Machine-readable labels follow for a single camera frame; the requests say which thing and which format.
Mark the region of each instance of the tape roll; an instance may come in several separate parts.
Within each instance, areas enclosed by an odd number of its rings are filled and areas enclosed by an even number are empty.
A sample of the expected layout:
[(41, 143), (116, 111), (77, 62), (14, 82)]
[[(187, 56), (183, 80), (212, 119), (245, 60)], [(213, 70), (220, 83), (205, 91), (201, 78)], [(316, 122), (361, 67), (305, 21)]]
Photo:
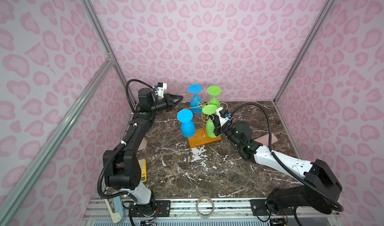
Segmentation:
[[(199, 212), (199, 209), (197, 208), (199, 202), (201, 202), (202, 200), (208, 200), (211, 204), (212, 204), (212, 212), (210, 212), (209, 214), (202, 214)], [(197, 212), (197, 215), (199, 215), (201, 218), (209, 218), (210, 216), (212, 216), (214, 214), (214, 211), (215, 211), (215, 204), (213, 202), (213, 200), (207, 196), (203, 196), (201, 197), (200, 199), (197, 200), (196, 202), (196, 212)]]

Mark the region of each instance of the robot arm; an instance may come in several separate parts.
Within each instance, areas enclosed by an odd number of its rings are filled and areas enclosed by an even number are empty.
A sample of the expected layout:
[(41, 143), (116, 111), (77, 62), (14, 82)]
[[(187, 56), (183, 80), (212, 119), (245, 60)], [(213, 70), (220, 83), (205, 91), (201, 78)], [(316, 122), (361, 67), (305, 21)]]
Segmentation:
[[(153, 88), (139, 90), (139, 103), (134, 109), (130, 128), (115, 149), (104, 152), (104, 167), (98, 180), (100, 197), (109, 199), (128, 195), (144, 215), (151, 215), (155, 211), (156, 202), (154, 194), (141, 182), (141, 168), (137, 160), (138, 147), (155, 122), (156, 113), (170, 111), (183, 100), (183, 96), (164, 93), (166, 88), (166, 83), (158, 83)], [(120, 163), (124, 163), (124, 166), (118, 167)], [(101, 189), (103, 179), (106, 186), (121, 192), (105, 195)]]
[[(330, 214), (335, 209), (335, 204), (326, 197), (336, 202), (343, 188), (326, 162), (319, 159), (315, 162), (300, 160), (275, 150), (270, 151), (269, 147), (251, 139), (253, 131), (246, 122), (237, 121), (232, 124), (227, 109), (218, 108), (216, 115), (210, 117), (215, 125), (215, 135), (223, 133), (244, 160), (271, 167), (304, 183), (289, 189), (275, 188), (265, 203), (270, 213), (277, 214), (287, 207), (295, 206), (311, 206), (324, 214)], [(343, 210), (341, 205), (336, 209)]]

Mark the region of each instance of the enclosure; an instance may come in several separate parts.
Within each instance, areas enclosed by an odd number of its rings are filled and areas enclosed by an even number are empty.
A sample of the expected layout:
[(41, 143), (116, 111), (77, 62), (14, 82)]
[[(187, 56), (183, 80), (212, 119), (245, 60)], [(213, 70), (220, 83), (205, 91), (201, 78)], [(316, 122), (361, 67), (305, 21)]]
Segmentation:
[[(180, 95), (219, 86), (230, 111), (260, 102), (277, 151), (321, 159), (340, 181), (340, 225), (381, 225), (382, 11), (383, 0), (0, 0), (0, 225), (82, 223), (103, 153), (132, 117), (133, 78)], [(158, 197), (300, 184), (241, 160), (226, 138), (191, 150), (176, 119), (187, 104), (159, 114), (139, 151)], [(255, 139), (263, 117), (236, 115)]]

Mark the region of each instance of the aluminum frame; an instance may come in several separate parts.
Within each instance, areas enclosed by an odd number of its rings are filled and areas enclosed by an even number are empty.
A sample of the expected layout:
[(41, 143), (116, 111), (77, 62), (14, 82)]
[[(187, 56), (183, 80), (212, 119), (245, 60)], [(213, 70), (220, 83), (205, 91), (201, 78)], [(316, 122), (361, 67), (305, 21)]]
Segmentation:
[(295, 60), (292, 63), (290, 70), (287, 73), (287, 76), (283, 80), (283, 83), (281, 84), (281, 87), (277, 92), (275, 99), (273, 100), (274, 102), (276, 102), (276, 104), (278, 104), (279, 100), (282, 98), (292, 77), (294, 76), (296, 70), (299, 68), (302, 59), (304, 58), (305, 54), (308, 52), (310, 46), (312, 45), (312, 42), (314, 41), (314, 38), (316, 37), (317, 33), (320, 31), (321, 26), (323, 25), (324, 21), (327, 19), (336, 1), (337, 0), (325, 0), (324, 5), (319, 12), (319, 15), (314, 21), (313, 26), (303, 43), (303, 46), (300, 48)]
[(279, 116), (280, 121), (281, 121), (281, 123), (282, 123), (282, 125), (284, 127), (284, 130), (285, 130), (285, 132), (286, 132), (286, 134), (287, 134), (287, 136), (289, 138), (289, 141), (291, 142), (291, 144), (293, 146), (293, 149), (295, 150), (297, 158), (305, 159), (305, 157), (303, 156), (303, 154), (299, 150), (299, 146), (295, 143), (294, 138), (293, 138), (293, 134), (292, 134), (291, 130), (289, 129), (289, 127), (287, 126), (287, 124), (286, 124), (286, 122), (285, 122), (285, 120), (283, 118), (283, 114), (281, 113), (279, 107), (277, 107), (277, 104), (276, 104), (275, 101), (273, 101), (273, 105), (274, 105), (274, 107), (276, 109), (276, 112), (277, 112), (277, 115)]
[[(112, 47), (108, 42), (108, 39), (105, 35), (103, 27), (101, 26), (100, 20), (97, 17), (96, 12), (92, 6), (91, 0), (80, 0), (80, 1), (84, 7), (84, 10), (86, 11), (86, 13), (89, 17), (89, 20), (91, 21), (91, 24), (93, 25), (93, 27), (96, 31), (96, 34), (98, 35), (98, 37), (100, 39), (100, 43), (102, 44), (105, 53), (107, 53), (107, 55), (108, 55), (108, 59), (114, 62), (113, 66), (115, 67), (115, 69), (118, 73), (118, 76), (119, 76), (121, 83), (125, 87), (125, 84), (127, 83), (127, 81), (125, 80), (125, 77), (122, 73), (121, 67), (116, 60), (116, 57), (115, 57), (113, 50), (112, 50)], [(129, 91), (129, 94), (132, 95), (131, 98), (133, 99), (133, 102), (136, 104), (136, 99), (133, 97), (131, 89), (128, 89), (128, 91)]]
[(112, 65), (112, 61), (106, 60), (104, 62), (74, 105), (70, 108), (63, 121), (44, 144), (39, 154), (31, 162), (21, 179), (13, 187), (11, 192), (9, 192), (0, 208), (0, 226), (7, 226), (11, 222), (23, 201), (44, 172), (46, 166), (59, 149), (61, 143), (64, 142), (72, 126), (89, 103), (89, 100), (98, 89), (104, 77), (108, 74), (109, 70), (113, 68)]

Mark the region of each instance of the white bracket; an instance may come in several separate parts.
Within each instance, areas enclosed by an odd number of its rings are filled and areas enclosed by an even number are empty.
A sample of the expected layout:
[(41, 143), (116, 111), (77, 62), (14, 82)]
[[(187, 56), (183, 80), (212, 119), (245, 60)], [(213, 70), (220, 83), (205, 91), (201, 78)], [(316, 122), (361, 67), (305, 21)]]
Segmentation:
[(129, 197), (135, 200), (135, 204), (147, 204), (151, 199), (151, 191), (140, 181), (135, 190), (129, 188), (122, 188), (121, 191), (128, 191)]
[(113, 223), (121, 223), (125, 219), (124, 209), (122, 208), (122, 203), (120, 197), (114, 197), (113, 198), (113, 207), (111, 206), (111, 203), (109, 200), (104, 199), (105, 204), (107, 205), (107, 209), (109, 212), (109, 215), (111, 216)]
[(164, 98), (164, 92), (167, 90), (167, 84), (166, 83), (162, 83), (163, 86), (162, 87), (159, 87), (157, 86), (157, 94), (159, 96), (160, 99)]
[(217, 114), (217, 116), (218, 116), (218, 119), (220, 120), (220, 126), (221, 126), (221, 127), (223, 127), (223, 125), (225, 124), (225, 122), (227, 122), (227, 121), (229, 120), (228, 117), (225, 117), (225, 118), (220, 117), (220, 110), (222, 110), (222, 109), (223, 109), (223, 107), (220, 107), (220, 108), (218, 108), (218, 109), (216, 110), (216, 114)]

